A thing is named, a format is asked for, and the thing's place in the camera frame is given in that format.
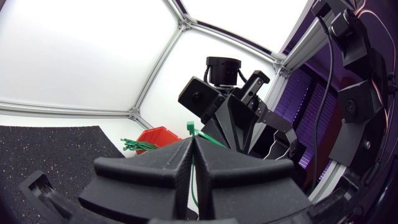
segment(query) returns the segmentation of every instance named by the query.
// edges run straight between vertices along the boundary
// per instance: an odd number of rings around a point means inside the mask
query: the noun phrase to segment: black cable
[[[391,153],[390,153],[390,156],[388,156],[388,159],[387,159],[386,163],[384,164],[383,168],[382,168],[381,171],[380,171],[380,175],[377,177],[377,179],[376,179],[373,183],[377,183],[377,181],[378,181],[379,178],[381,177],[382,173],[383,173],[384,170],[386,169],[388,163],[390,162],[391,156],[394,155],[394,151],[395,151],[395,149],[396,149],[396,147],[397,147],[397,143],[398,143],[398,138],[397,138],[397,140],[396,140],[396,143],[394,144],[394,147],[392,148],[392,151],[391,151]]]
[[[210,66],[207,66],[206,71],[205,71],[205,76],[203,77],[203,81],[205,81],[205,83],[207,83],[207,84],[209,84],[207,82],[207,74],[209,73],[209,69],[210,69]]]
[[[319,23],[321,24],[323,31],[325,31],[326,37],[328,38],[328,43],[329,43],[329,49],[330,49],[330,71],[329,71],[329,79],[328,79],[328,84],[326,85],[325,88],[325,93],[323,94],[322,102],[318,110],[317,117],[315,118],[315,124],[314,124],[314,130],[313,130],[313,178],[312,178],[312,186],[311,186],[311,192],[315,189],[315,184],[317,182],[317,177],[318,177],[318,123],[319,119],[323,110],[323,107],[326,102],[326,97],[328,96],[330,84],[331,84],[331,79],[333,77],[333,64],[334,64],[334,58],[333,58],[333,46],[331,44],[331,39],[330,39],[330,34],[329,30],[325,24],[325,22],[322,20],[321,17],[318,17]]]
[[[241,77],[242,81],[243,81],[244,83],[246,83],[248,80],[243,76],[243,74],[242,74],[242,72],[241,72],[240,69],[238,69],[238,73],[239,73],[239,76]]]
[[[392,108],[391,108],[391,113],[390,113],[390,121],[389,121],[389,125],[391,124],[391,121],[394,117],[394,107],[395,107],[395,103],[396,103],[396,99],[395,96],[392,96]],[[384,141],[384,145],[383,145],[383,149],[382,149],[382,153],[379,156],[379,159],[377,160],[377,162],[375,163],[375,165],[372,167],[372,170],[370,171],[368,177],[365,180],[365,185],[370,186],[369,190],[374,186],[374,184],[379,180],[380,176],[382,175],[382,173],[384,172],[384,169],[386,168],[387,164],[389,163],[389,160],[392,156],[392,154],[394,153],[394,149],[395,146],[392,148],[391,154],[387,159],[387,162],[384,164],[383,168],[381,169],[380,172],[378,172],[379,168],[380,168],[380,163],[381,163],[381,159],[382,159],[382,154],[384,153],[385,149],[386,149],[386,145],[387,145],[387,140],[389,137],[389,128],[387,130],[387,136],[386,136],[386,140]]]
[[[381,154],[380,154],[380,156],[379,156],[378,162],[381,161],[381,157],[383,156],[384,151],[386,150],[387,141],[388,141],[388,136],[389,136],[389,133],[390,133],[391,123],[392,123],[392,117],[393,117],[393,115],[394,115],[394,107],[395,107],[395,104],[396,104],[396,99],[395,99],[395,97],[393,96],[392,108],[391,108],[391,112],[389,113],[389,114],[390,114],[390,115],[389,115],[389,116],[390,116],[390,121],[389,121],[389,123],[388,123],[388,128],[387,128],[387,132],[386,132],[386,140],[384,141],[383,148],[382,148],[382,150],[381,150]]]

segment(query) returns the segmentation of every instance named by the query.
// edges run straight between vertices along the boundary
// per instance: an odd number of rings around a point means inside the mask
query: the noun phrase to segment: black rubber pad
[[[99,126],[0,126],[0,201],[12,210],[19,223],[46,223],[18,185],[41,170],[58,193],[78,203],[79,194],[95,174],[93,161],[100,156],[123,157]]]

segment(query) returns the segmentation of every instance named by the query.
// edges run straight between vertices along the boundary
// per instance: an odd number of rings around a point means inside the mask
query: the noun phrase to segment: white wall
[[[241,71],[246,78],[255,70],[262,70],[271,82],[275,77],[271,64],[214,37],[189,30],[182,34],[155,79],[142,104],[141,116],[151,125],[165,126],[181,138],[189,136],[187,121],[194,121],[195,127],[201,129],[203,125],[200,119],[177,100],[192,76],[203,79],[208,56],[241,60]],[[260,89],[258,95],[262,99],[265,98],[271,82]],[[243,85],[239,77],[238,85]]]
[[[281,53],[313,0],[182,0],[192,18]]]
[[[8,0],[0,101],[128,110],[176,29],[164,1]]]

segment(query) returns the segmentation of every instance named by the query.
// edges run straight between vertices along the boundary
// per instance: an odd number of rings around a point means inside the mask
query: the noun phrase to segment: red bin
[[[157,147],[167,146],[181,140],[173,132],[167,130],[165,127],[158,127],[148,129],[142,132],[137,138],[139,142],[149,142]],[[137,155],[142,154],[145,150],[137,150]]]

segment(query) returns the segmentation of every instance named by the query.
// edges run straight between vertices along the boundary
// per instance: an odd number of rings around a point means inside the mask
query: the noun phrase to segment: enclosure corner joint
[[[132,107],[129,109],[129,119],[133,121],[137,121],[138,117],[140,117],[140,109],[137,107]]]
[[[182,29],[183,32],[190,30],[192,28],[192,21],[188,18],[178,21],[178,28]]]
[[[283,63],[284,63],[284,61],[283,61],[282,59],[277,59],[277,60],[275,60],[275,62],[272,64],[272,66],[273,66],[274,69],[275,69],[276,75],[281,75],[281,76],[285,77],[286,79],[288,79],[288,78],[291,76],[292,71],[289,70],[288,68],[286,68],[286,67],[283,65]]]

